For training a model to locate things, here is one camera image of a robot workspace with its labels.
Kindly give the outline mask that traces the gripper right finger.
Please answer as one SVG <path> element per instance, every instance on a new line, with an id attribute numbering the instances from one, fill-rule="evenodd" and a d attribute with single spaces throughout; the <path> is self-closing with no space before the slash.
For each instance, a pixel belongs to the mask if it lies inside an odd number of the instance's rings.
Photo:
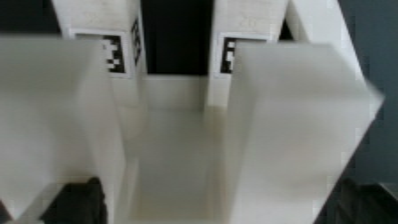
<path id="1" fill-rule="evenodd" d="M 342 181 L 319 224 L 398 224 L 398 184 Z"/>

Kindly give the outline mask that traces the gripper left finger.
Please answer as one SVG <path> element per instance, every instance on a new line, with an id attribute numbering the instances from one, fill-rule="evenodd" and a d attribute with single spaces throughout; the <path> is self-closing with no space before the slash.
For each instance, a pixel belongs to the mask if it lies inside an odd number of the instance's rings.
<path id="1" fill-rule="evenodd" d="M 102 180 L 68 183 L 49 203 L 31 205 L 12 224 L 109 224 Z"/>

